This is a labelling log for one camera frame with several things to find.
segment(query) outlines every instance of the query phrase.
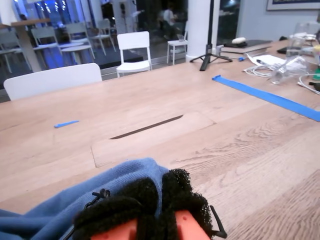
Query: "blue fabric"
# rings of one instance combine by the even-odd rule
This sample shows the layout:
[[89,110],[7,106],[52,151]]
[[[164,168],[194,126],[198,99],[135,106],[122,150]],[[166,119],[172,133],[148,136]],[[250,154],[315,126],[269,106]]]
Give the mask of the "blue fabric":
[[272,94],[267,91],[256,89],[240,82],[225,79],[221,77],[221,75],[213,77],[212,80],[320,122],[320,111],[316,111],[295,101],[291,101],[287,98]]
[[116,194],[125,185],[141,178],[151,178],[157,188],[158,215],[162,205],[162,176],[167,172],[152,158],[127,161],[61,191],[24,215],[0,210],[0,240],[61,239],[72,228],[75,214],[93,200],[92,192],[104,188]]

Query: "blue sweater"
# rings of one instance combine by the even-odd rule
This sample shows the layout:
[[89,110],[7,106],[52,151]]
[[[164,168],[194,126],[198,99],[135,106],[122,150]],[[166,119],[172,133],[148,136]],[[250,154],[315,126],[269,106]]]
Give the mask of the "blue sweater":
[[126,161],[61,191],[24,215],[0,209],[0,240],[62,239],[72,229],[75,214],[93,200],[92,192],[104,188],[116,194],[122,187],[140,178],[149,177],[153,180],[159,195],[156,212],[159,214],[162,205],[162,176],[167,172],[152,158]]

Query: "orange plastic part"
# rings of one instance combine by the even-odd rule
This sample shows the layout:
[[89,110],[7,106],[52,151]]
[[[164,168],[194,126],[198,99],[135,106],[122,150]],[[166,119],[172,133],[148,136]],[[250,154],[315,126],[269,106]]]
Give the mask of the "orange plastic part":
[[[175,212],[179,240],[211,240],[188,210]],[[91,240],[136,240],[137,219],[121,224],[107,232],[96,234]]]
[[175,212],[179,240],[211,240],[188,210]]
[[137,224],[137,219],[133,219],[107,232],[96,234],[91,240],[136,240]]

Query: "table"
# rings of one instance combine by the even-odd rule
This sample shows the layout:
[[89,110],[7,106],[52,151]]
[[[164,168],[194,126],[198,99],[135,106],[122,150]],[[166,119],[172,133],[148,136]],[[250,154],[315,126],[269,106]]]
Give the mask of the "table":
[[[270,52],[285,45],[277,42]],[[190,172],[229,240],[320,239],[320,124],[211,78],[222,75],[318,111],[319,96],[294,82],[279,86],[246,75],[248,60],[219,59],[202,72],[200,65],[1,103],[0,208],[25,213],[126,159],[152,157]],[[80,122],[54,128],[72,120]]]
[[39,23],[48,23],[48,22],[50,22],[49,18],[42,18],[42,19],[23,20],[23,21],[17,21],[17,22],[11,23],[11,27],[15,28],[16,30],[16,34],[19,37],[19,42],[20,42],[22,51],[24,52],[24,55],[27,58],[33,72],[40,72],[42,71],[42,69],[37,59],[37,55],[34,51],[34,47],[30,42],[30,38],[26,31],[26,26],[39,24]]

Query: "white column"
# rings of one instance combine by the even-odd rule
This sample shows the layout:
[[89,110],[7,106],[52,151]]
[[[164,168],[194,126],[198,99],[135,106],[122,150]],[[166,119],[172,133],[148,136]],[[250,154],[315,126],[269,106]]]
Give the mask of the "white column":
[[92,13],[93,18],[95,21],[95,26],[98,26],[98,22],[103,20],[104,17],[102,15],[102,9],[101,9],[101,0],[90,0],[91,7],[92,7]]
[[14,3],[11,0],[0,0],[0,23],[11,25],[12,22],[17,22],[14,12]]
[[[212,53],[217,45],[220,0],[214,0],[212,26]],[[210,0],[188,0],[188,49],[186,61],[206,53],[208,43],[208,28],[210,15]]]
[[[120,4],[125,5],[125,16],[123,16]],[[118,34],[132,33],[134,31],[135,21],[132,14],[137,11],[137,7],[131,0],[113,0],[113,14],[115,19],[116,32]]]

